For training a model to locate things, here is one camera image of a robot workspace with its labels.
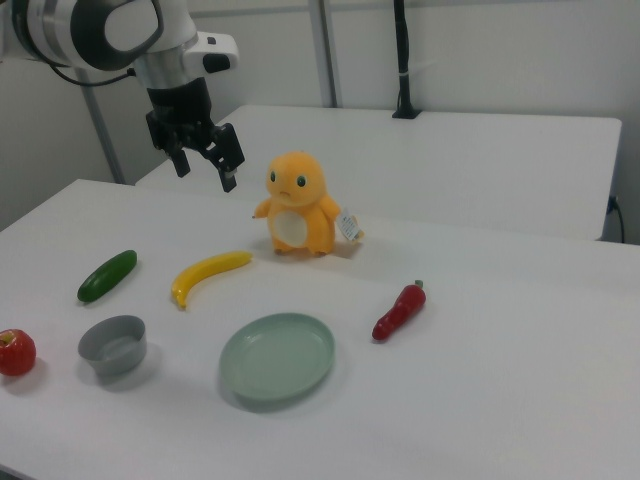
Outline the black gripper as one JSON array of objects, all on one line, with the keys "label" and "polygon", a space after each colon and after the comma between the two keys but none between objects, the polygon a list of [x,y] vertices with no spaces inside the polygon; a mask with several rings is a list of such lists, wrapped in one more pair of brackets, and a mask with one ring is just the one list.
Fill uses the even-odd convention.
[{"label": "black gripper", "polygon": [[146,121],[154,147],[171,153],[178,177],[191,168],[182,148],[200,153],[217,169],[222,189],[231,192],[236,186],[237,169],[245,157],[236,131],[230,123],[215,126],[211,120],[212,103],[206,81],[198,78],[169,89],[148,89],[152,110]]}]

